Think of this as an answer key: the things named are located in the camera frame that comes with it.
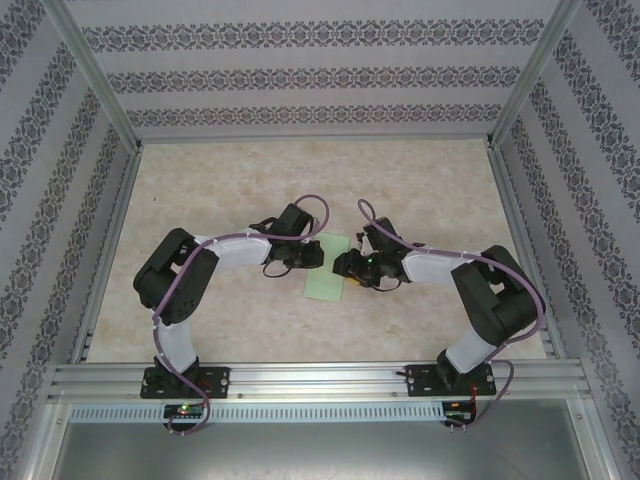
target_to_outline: wire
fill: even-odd
[[[475,382],[471,382],[471,401],[469,402],[469,404],[473,405],[473,410],[471,410],[471,416],[473,416],[474,413],[476,413],[476,392],[477,392],[478,388],[476,387],[476,383]]]
[[[322,230],[324,230],[324,228],[327,226],[327,223],[329,223],[329,217],[331,215],[331,209],[329,208],[329,204],[327,203],[327,201],[324,198],[322,198],[320,195],[316,195],[316,194],[313,194],[313,193],[309,193],[307,195],[301,196],[300,198],[298,198],[294,202],[294,204],[298,205],[302,200],[306,200],[307,198],[316,199],[316,200],[320,201],[320,203],[322,203],[322,205],[324,206],[325,217],[324,217],[324,220],[322,221],[322,223],[320,224],[320,226],[318,227],[317,230],[311,231],[311,232],[309,232],[309,233],[307,233],[305,235],[300,235],[300,236],[297,236],[297,237],[286,237],[286,236],[283,236],[283,235],[272,235],[272,234],[267,234],[267,233],[244,232],[244,233],[229,233],[227,235],[220,235],[219,237],[210,238],[208,240],[205,240],[204,242],[202,242],[200,245],[198,245],[191,252],[189,257],[187,257],[187,259],[185,260],[184,264],[182,265],[182,268],[180,269],[180,271],[178,272],[176,277],[173,279],[173,282],[171,282],[171,285],[169,286],[169,288],[167,289],[166,293],[164,294],[164,297],[162,297],[162,300],[160,301],[160,304],[158,305],[158,307],[156,308],[155,312],[153,313],[153,315],[151,317],[151,319],[153,320],[153,342],[155,343],[156,349],[158,350],[158,354],[160,355],[160,360],[161,360],[162,364],[166,367],[167,370],[169,370],[173,375],[178,377],[182,383],[187,385],[189,388],[191,388],[193,391],[195,391],[202,398],[203,402],[205,403],[205,407],[206,407],[206,413],[205,413],[204,418],[200,421],[200,423],[194,425],[189,430],[185,430],[185,431],[182,431],[182,432],[177,432],[177,431],[173,430],[172,424],[173,424],[173,420],[176,417],[175,416],[171,417],[169,419],[169,423],[167,425],[167,428],[168,428],[170,434],[179,433],[181,436],[184,437],[185,435],[191,435],[192,433],[196,433],[198,430],[201,430],[202,428],[204,428],[204,426],[209,421],[209,418],[211,417],[211,403],[209,402],[209,397],[207,396],[207,394],[205,392],[203,392],[202,389],[200,389],[197,385],[195,385],[191,380],[189,380],[184,375],[182,375],[180,372],[178,372],[178,370],[171,364],[169,359],[167,359],[167,357],[165,355],[165,352],[164,352],[164,349],[162,348],[162,344],[160,343],[160,329],[159,329],[159,326],[160,326],[160,320],[161,320],[162,312],[165,309],[165,307],[167,306],[167,304],[169,303],[169,301],[171,300],[171,297],[173,296],[173,293],[175,292],[176,288],[178,287],[178,285],[182,281],[182,278],[184,277],[185,273],[187,272],[187,269],[189,268],[189,265],[191,265],[191,263],[193,262],[194,258],[196,258],[196,256],[202,250],[207,248],[209,245],[217,243],[217,242],[222,242],[224,240],[230,240],[232,238],[266,238],[266,239],[271,239],[271,240],[290,240],[290,241],[293,241],[293,242],[299,242],[301,240],[305,240],[307,238],[311,238],[311,237],[315,236],[316,234],[318,234]]]
[[[211,386],[211,384],[209,382],[207,382],[204,378],[200,379],[198,384],[204,385],[205,388],[209,387],[209,390],[213,391],[213,387]],[[204,400],[202,402],[200,402],[200,405],[204,407]]]
[[[282,278],[282,277],[285,277],[285,276],[289,275],[289,273],[290,273],[290,272],[291,272],[291,270],[292,270],[291,268],[287,268],[287,270],[286,270],[284,273],[281,273],[281,274],[279,274],[279,275],[267,275],[267,273],[266,273],[266,272],[267,272],[267,267],[268,267],[269,265],[271,265],[271,264],[270,264],[270,263],[267,263],[267,264],[264,266],[264,268],[262,269],[262,274],[263,274],[265,277],[267,277],[267,278]]]
[[[378,288],[374,285],[371,285],[371,288],[373,288],[376,292],[393,292],[394,290],[397,290],[400,288],[400,285],[402,285],[402,281],[398,280],[398,285],[396,285],[393,288],[387,288],[386,290],[383,290],[382,288]]]
[[[368,213],[365,210],[364,206],[366,206],[369,209],[370,213]],[[535,335],[542,328],[542,325],[544,324],[544,308],[542,307],[542,301],[540,300],[540,297],[538,296],[538,292],[533,287],[533,285],[531,285],[531,282],[529,282],[527,279],[525,279],[522,275],[520,275],[515,270],[507,267],[506,265],[503,265],[500,262],[496,262],[495,260],[491,260],[490,258],[485,258],[485,257],[482,257],[480,255],[474,255],[472,253],[452,252],[452,251],[449,251],[449,250],[437,250],[435,248],[417,247],[417,246],[415,246],[415,245],[413,245],[413,244],[411,244],[409,242],[405,242],[402,238],[398,237],[397,235],[394,235],[393,233],[385,230],[382,226],[380,226],[378,224],[378,222],[376,222],[376,220],[375,220],[376,211],[373,208],[373,205],[371,205],[371,203],[369,201],[365,200],[364,198],[359,199],[358,200],[358,208],[360,209],[360,212],[362,213],[364,218],[366,218],[367,221],[376,230],[378,230],[383,235],[386,235],[390,239],[395,240],[396,242],[398,242],[400,245],[402,245],[404,247],[410,248],[411,250],[415,250],[417,252],[426,253],[427,255],[440,255],[440,256],[443,256],[443,257],[450,257],[450,258],[466,258],[466,259],[469,259],[469,260],[475,260],[475,261],[478,261],[478,262],[486,263],[487,265],[490,265],[490,266],[492,266],[494,268],[497,268],[498,270],[502,270],[504,273],[509,275],[511,278],[514,278],[518,283],[520,283],[520,285],[522,285],[524,287],[525,290],[527,290],[529,295],[531,295],[533,303],[536,306],[536,312],[537,312],[537,315],[538,315],[537,318],[536,318],[536,323],[534,324],[533,328],[531,328],[528,332],[525,332],[522,335],[519,335],[517,337],[511,338],[511,339],[507,340],[506,342],[504,342],[501,346],[499,346],[491,354],[489,354],[489,356],[486,358],[486,360],[491,360],[498,353],[500,353],[502,350],[504,350],[504,348],[507,345],[510,345],[510,344],[516,343],[516,342],[521,342],[522,340],[526,340],[527,338],[532,337],[533,335]]]
[[[489,406],[484,409],[484,411],[479,417],[476,417],[473,423],[470,423],[469,425],[465,425],[464,423],[458,420],[455,420],[453,418],[445,418],[446,421],[454,423],[456,427],[461,427],[462,430],[469,430],[471,428],[477,427],[485,418],[487,418],[487,415],[489,414],[489,412],[495,408],[495,406],[502,399],[502,397],[506,395],[507,391],[509,390],[509,387],[511,386],[511,382],[513,381],[513,376],[515,375],[515,367],[513,366],[513,363],[511,363],[509,360],[502,360],[502,359],[491,360],[491,362],[489,363],[491,364],[500,363],[503,365],[507,365],[509,367],[509,376],[507,377],[506,382],[504,382],[504,386],[502,387],[502,390],[500,390],[498,395],[496,395],[496,398],[494,398],[493,401],[489,404]]]

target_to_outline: marble surface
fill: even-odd
[[[326,231],[352,243],[366,223],[356,206],[364,197],[409,241],[470,251],[497,243],[514,252],[480,140],[146,146],[88,360],[153,358],[150,313],[132,281],[169,230],[238,231],[305,193],[328,200]],[[313,200],[302,206],[322,214]],[[305,276],[268,279],[259,266],[214,275],[191,317],[201,360],[429,360],[469,326],[458,294],[445,287],[375,293],[345,282],[342,301],[331,303],[302,296]],[[507,352],[545,357],[538,336]]]

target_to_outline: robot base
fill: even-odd
[[[143,399],[201,398],[195,390],[167,370],[158,357],[154,357],[155,367],[145,368],[140,389]],[[182,375],[195,383],[209,398],[227,398],[229,391],[229,372],[227,367],[201,367],[199,359]]]
[[[488,363],[482,363],[448,389],[438,376],[435,364],[407,365],[398,375],[407,378],[407,393],[410,397],[465,397],[472,395],[490,396],[496,394],[493,370]]]

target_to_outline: green block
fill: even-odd
[[[304,284],[304,296],[329,302],[339,302],[342,299],[342,284],[344,277],[335,275],[333,262],[338,255],[349,250],[349,237],[334,235],[332,233],[319,233],[315,236],[320,240],[324,251],[324,265],[314,268],[307,273],[307,281]]]

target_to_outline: striped wall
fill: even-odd
[[[143,139],[484,134],[556,4],[68,2]]]
[[[640,2],[585,1],[502,151],[565,346],[640,478]]]
[[[42,6],[0,2],[0,479],[69,361],[128,152]]]

